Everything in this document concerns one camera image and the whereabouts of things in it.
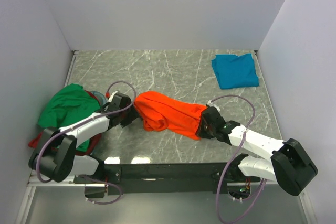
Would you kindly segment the orange t-shirt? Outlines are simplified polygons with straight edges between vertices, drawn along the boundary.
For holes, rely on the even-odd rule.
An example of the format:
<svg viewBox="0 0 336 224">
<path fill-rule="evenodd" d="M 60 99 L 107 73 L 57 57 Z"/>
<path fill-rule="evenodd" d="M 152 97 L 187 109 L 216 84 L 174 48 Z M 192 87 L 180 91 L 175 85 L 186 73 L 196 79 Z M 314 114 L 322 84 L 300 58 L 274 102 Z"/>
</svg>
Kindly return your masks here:
<svg viewBox="0 0 336 224">
<path fill-rule="evenodd" d="M 139 94 L 134 106 L 146 131 L 170 130 L 193 140 L 200 140 L 197 130 L 206 106 L 174 100 L 156 91 Z"/>
</svg>

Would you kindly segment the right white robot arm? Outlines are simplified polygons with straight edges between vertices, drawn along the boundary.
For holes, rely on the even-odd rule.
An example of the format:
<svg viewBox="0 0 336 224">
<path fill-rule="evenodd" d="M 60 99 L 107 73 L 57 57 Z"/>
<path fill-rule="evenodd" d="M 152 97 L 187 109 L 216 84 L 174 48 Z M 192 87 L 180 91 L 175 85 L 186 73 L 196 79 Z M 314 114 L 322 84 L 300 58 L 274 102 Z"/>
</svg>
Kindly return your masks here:
<svg viewBox="0 0 336 224">
<path fill-rule="evenodd" d="M 235 154 L 227 162 L 222 176 L 229 174 L 238 182 L 246 177 L 259 177 L 274 181 L 288 194 L 298 196 L 318 174 L 316 165 L 299 141 L 274 139 L 238 122 L 225 121 L 213 106 L 201 112 L 197 135 L 215 138 L 254 154 Z"/>
</svg>

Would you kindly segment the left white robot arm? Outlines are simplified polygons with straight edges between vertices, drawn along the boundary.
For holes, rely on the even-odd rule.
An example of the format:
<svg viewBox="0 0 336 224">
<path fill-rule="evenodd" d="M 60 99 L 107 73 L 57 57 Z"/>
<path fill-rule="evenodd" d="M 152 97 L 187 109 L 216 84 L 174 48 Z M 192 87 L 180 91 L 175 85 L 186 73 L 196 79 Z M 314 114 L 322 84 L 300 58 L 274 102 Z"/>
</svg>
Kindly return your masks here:
<svg viewBox="0 0 336 224">
<path fill-rule="evenodd" d="M 89 117 L 59 129 L 44 129 L 28 166 L 39 171 L 38 178 L 44 183 L 61 182 L 69 175 L 86 175 L 91 182 L 99 183 L 105 176 L 103 162 L 90 155 L 78 156 L 77 147 L 113 127 L 125 127 L 138 117 L 131 98 L 116 91 Z"/>
</svg>

